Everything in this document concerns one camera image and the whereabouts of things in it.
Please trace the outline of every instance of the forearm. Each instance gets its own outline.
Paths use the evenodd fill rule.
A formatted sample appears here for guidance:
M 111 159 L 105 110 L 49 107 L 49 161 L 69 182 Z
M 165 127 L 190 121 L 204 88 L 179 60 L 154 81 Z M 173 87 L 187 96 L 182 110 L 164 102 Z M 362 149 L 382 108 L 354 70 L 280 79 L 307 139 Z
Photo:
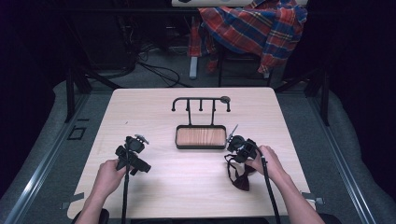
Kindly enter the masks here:
M 283 201 L 288 210 L 290 223 L 324 223 L 317 211 L 315 211 L 294 185 L 289 175 L 284 174 L 274 182 L 282 194 Z
M 98 223 L 105 201 L 106 198 L 90 195 L 85 201 L 76 223 Z

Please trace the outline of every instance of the black cable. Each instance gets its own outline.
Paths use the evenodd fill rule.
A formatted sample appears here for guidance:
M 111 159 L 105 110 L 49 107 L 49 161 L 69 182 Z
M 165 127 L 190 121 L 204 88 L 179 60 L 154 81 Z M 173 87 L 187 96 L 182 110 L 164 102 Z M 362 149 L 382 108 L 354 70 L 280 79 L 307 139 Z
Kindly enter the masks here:
M 134 67 L 128 67 L 126 69 L 123 69 L 122 71 L 116 73 L 116 74 L 112 74 L 112 75 L 101 75 L 101 77 L 105 77 L 107 79 L 112 79 L 112 78 L 116 78 L 116 77 L 125 77 L 126 75 L 132 73 L 134 71 Z
M 126 152 L 126 174 L 125 174 L 125 180 L 124 180 L 124 191 L 123 191 L 123 200 L 122 200 L 122 217 L 121 217 L 121 223 L 125 224 L 125 219 L 126 219 L 126 207 L 128 203 L 128 183 L 129 183 L 129 170 L 130 170 L 130 164 L 129 164 L 129 146 L 126 146 L 127 152 Z
M 146 46 L 142 46 L 142 48 L 141 48 L 141 50 L 140 50 L 140 53 L 145 53 L 145 54 L 149 54 L 149 52 L 151 51 L 151 50 L 154 50 L 154 49 L 156 49 L 156 47 L 155 47 L 155 45 L 154 44 L 152 44 L 152 43 L 147 43 L 146 44 Z
M 142 67 L 148 69 L 150 72 L 152 72 L 152 73 L 158 75 L 158 76 L 161 77 L 164 81 L 165 81 L 165 79 L 168 79 L 168 80 L 170 80 L 170 81 L 173 81 L 174 84 L 172 84 L 172 85 L 169 85 L 169 84 L 165 81 L 165 83 L 168 84 L 169 87 L 175 87 L 176 85 L 181 85 L 181 86 L 184 86 L 184 87 L 192 88 L 192 86 L 180 82 L 180 75 L 179 75 L 176 71 L 174 71 L 174 70 L 172 70 L 172 69 L 170 69 L 170 68 L 165 68 L 165 67 L 160 67 L 160 66 L 154 66 L 154 65 L 147 64 L 147 63 L 141 63 L 141 62 L 136 62 L 136 63 L 139 64 L 140 66 L 142 66 Z M 177 79 L 174 79 L 174 78 L 172 78 L 172 77 L 169 77 L 168 75 L 165 75 L 165 74 L 161 73 L 160 71 L 158 71 L 158 70 L 156 70 L 156 69 L 168 70 L 168 71 L 174 73 L 174 74 L 177 76 Z
M 279 216 L 279 212 L 277 211 L 276 201 L 275 201 L 274 193 L 272 192 L 271 183 L 270 183 L 270 177 L 268 175 L 267 161 L 265 160 L 264 155 L 262 155 L 262 152 L 260 151 L 260 149 L 258 147 L 256 147 L 256 148 L 257 148 L 257 150 L 260 153 L 260 157 L 262 158 L 262 169 L 264 170 L 265 183 L 267 185 L 268 193 L 269 193 L 270 199 L 271 199 L 271 203 L 272 203 L 272 206 L 274 208 L 276 223 L 280 224 L 280 216 Z

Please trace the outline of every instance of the wrist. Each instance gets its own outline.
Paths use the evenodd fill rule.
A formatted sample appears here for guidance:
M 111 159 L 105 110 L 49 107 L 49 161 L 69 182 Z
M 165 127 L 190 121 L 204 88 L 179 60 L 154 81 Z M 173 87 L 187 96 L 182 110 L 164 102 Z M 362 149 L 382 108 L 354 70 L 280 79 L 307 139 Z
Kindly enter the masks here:
M 87 203 L 87 204 L 104 204 L 106 201 L 106 198 L 107 197 L 105 195 L 91 192 L 90 196 L 88 196 L 85 203 Z
M 288 183 L 292 182 L 291 176 L 286 172 L 276 175 L 276 177 L 273 178 L 273 181 L 278 188 L 281 188 L 283 185 L 287 185 Z

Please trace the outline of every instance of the cable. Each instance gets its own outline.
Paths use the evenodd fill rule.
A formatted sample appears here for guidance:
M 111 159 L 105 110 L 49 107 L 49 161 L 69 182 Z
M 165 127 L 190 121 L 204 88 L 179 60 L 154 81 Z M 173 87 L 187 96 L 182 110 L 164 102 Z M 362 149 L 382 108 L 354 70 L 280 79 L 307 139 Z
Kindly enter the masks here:
M 121 224 L 125 224 L 125 219 L 126 219 L 126 207 L 128 203 L 128 183 L 129 183 L 129 170 L 130 170 L 130 164 L 129 164 L 129 152 L 127 151 L 126 153 L 126 174 L 125 174 L 125 180 L 124 180 L 124 191 L 123 191 L 123 200 L 122 200 L 122 217 L 121 217 Z
M 170 69 L 170 68 L 165 68 L 165 67 L 150 65 L 150 64 L 141 63 L 141 62 L 136 62 L 136 63 L 139 64 L 140 66 L 142 66 L 142 67 L 148 69 L 150 72 L 152 72 L 152 73 L 158 75 L 160 78 L 163 79 L 163 81 L 164 81 L 166 84 L 168 84 L 168 83 L 166 82 L 166 79 L 167 79 L 167 80 L 170 80 L 170 81 L 173 81 L 174 84 L 172 84 L 172 85 L 168 84 L 168 87 L 169 87 L 169 88 L 175 87 L 177 84 L 178 84 L 178 85 L 181 85 L 181 86 L 184 86 L 184 87 L 192 88 L 192 86 L 180 82 L 180 75 L 179 75 L 176 71 L 174 71 L 174 70 L 172 70 L 172 69 Z M 168 75 L 166 75 L 166 74 L 164 74 L 164 73 L 158 71 L 157 69 L 168 70 L 168 71 L 174 73 L 174 74 L 177 76 L 177 79 L 174 79 L 174 78 L 172 78 L 172 77 L 169 77 Z
M 276 223 L 280 224 L 280 216 L 279 216 L 279 212 L 277 211 L 276 201 L 275 201 L 274 193 L 272 192 L 270 178 L 269 178 L 269 175 L 268 175 L 267 161 L 265 160 L 264 155 L 262 155 L 262 152 L 260 151 L 260 149 L 258 147 L 256 147 L 256 148 L 259 151 L 260 156 L 262 158 L 262 169 L 264 170 L 265 183 L 267 185 L 268 193 L 269 193 L 270 199 L 271 199 L 271 203 L 272 203 L 272 206 L 274 208 Z

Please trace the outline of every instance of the black strap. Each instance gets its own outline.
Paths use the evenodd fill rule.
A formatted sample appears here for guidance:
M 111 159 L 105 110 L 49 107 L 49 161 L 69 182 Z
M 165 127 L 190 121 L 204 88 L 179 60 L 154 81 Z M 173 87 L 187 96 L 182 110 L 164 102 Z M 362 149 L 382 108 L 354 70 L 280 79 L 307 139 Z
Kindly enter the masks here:
M 230 178 L 231 183 L 233 183 L 233 185 L 236 188 L 244 191 L 249 191 L 248 172 L 244 172 L 242 175 L 239 175 L 236 167 L 231 164 L 231 161 L 235 161 L 235 157 L 236 155 L 232 155 L 232 154 L 228 154 L 224 156 L 224 159 L 227 161 L 228 177 Z M 235 180 L 231 178 L 230 167 L 233 167 L 235 169 L 235 177 L 236 177 Z

